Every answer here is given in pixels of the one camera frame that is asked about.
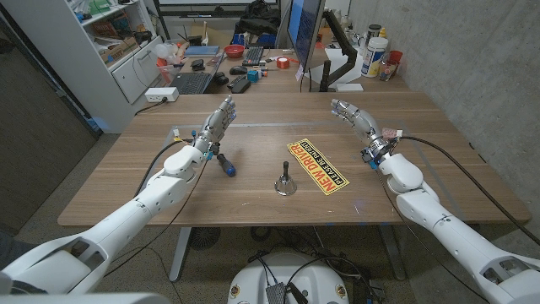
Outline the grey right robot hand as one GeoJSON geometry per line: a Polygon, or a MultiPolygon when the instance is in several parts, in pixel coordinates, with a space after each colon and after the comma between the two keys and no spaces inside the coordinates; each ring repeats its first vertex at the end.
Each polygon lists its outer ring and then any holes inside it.
{"type": "Polygon", "coordinates": [[[365,145],[361,151],[364,162],[377,167],[390,155],[393,144],[383,138],[383,132],[367,111],[338,99],[332,99],[331,107],[332,114],[350,124],[360,141],[365,145]]]}

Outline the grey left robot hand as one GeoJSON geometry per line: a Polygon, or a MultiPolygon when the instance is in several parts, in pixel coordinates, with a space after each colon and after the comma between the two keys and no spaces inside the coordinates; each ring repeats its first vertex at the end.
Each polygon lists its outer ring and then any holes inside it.
{"type": "Polygon", "coordinates": [[[223,138],[225,130],[235,118],[235,102],[232,96],[228,95],[206,118],[192,145],[203,153],[207,152],[213,144],[217,144],[223,138]]]}

